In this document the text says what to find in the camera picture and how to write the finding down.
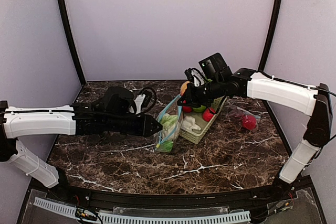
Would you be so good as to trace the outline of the round red fruit toy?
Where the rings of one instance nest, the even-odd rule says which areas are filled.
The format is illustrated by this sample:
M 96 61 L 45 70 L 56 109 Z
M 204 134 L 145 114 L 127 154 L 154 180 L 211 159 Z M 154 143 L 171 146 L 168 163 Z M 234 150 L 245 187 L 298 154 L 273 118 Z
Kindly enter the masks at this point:
M 182 111 L 184 113 L 190 113 L 193 111 L 193 109 L 191 107 L 188 107 L 188 106 L 182 106 Z

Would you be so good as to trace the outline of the yellow peach toy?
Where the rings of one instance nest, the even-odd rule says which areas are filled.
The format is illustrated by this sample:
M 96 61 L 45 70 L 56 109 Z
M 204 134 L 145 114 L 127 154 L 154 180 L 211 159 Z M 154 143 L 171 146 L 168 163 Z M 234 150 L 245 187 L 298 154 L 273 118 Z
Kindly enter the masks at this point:
M 186 81 L 184 82 L 182 85 L 181 85 L 181 88 L 180 88 L 180 95 L 182 96 L 184 94 L 184 92 L 186 91 L 187 89 L 187 85 L 189 84 L 190 82 L 189 81 Z

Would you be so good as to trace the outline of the clear zip bag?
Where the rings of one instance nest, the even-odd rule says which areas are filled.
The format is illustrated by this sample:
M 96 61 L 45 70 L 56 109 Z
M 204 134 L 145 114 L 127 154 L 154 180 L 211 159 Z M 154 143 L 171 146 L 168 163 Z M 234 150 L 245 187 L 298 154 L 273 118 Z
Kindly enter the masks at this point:
M 260 116 L 254 115 L 236 105 L 228 105 L 225 109 L 227 119 L 238 121 L 242 128 L 249 131 L 256 131 L 258 129 Z
M 154 135 L 156 152 L 170 153 L 179 137 L 183 119 L 182 107 L 177 104 L 180 98 L 181 95 L 177 95 L 156 118 L 162 125 L 162 129 Z

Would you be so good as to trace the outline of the white green cabbage toy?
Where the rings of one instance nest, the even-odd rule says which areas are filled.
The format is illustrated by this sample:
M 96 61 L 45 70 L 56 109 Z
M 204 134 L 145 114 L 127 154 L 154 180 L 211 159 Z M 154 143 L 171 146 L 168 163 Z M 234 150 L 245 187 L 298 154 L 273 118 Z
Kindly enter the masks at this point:
M 163 129 L 161 131 L 161 139 L 163 141 L 174 141 L 178 138 L 179 131 L 180 131 L 180 122 L 179 122 L 179 116 L 177 114 L 170 115 L 168 113 L 165 113 L 160 123 L 163 126 Z

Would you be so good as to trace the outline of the green leafy vegetable toy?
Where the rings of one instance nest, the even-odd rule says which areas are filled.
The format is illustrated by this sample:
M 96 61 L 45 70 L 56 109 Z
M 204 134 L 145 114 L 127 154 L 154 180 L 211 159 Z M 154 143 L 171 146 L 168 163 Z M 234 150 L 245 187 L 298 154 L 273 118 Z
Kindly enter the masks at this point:
M 173 141 L 164 141 L 162 143 L 157 144 L 156 151 L 163 153 L 170 153 L 173 148 Z

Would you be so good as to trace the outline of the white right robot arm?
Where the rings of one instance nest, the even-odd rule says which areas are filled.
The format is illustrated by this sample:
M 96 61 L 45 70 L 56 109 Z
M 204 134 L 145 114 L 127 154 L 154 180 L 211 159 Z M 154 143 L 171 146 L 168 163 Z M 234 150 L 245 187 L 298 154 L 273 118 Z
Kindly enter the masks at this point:
M 178 105 L 209 107 L 217 98 L 248 98 L 297 111 L 308 117 L 306 130 L 277 175 L 283 184 L 293 183 L 322 149 L 335 138 L 331 134 L 333 111 L 329 87 L 320 83 L 297 83 L 266 74 L 262 70 L 240 68 L 232 72 L 220 53 L 199 61 L 200 68 L 188 68 L 188 80 Z

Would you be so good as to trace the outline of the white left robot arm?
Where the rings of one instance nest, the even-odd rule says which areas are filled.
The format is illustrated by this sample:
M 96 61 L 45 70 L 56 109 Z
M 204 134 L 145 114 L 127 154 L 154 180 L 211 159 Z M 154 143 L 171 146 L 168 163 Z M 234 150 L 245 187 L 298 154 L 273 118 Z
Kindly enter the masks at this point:
M 122 87 L 109 87 L 91 103 L 74 103 L 55 108 L 17 108 L 1 101 L 1 162 L 20 169 L 46 188 L 67 186 L 63 170 L 42 161 L 19 140 L 29 135 L 95 135 L 117 132 L 149 137 L 163 126 L 148 112 L 157 101 L 152 88 L 138 95 Z

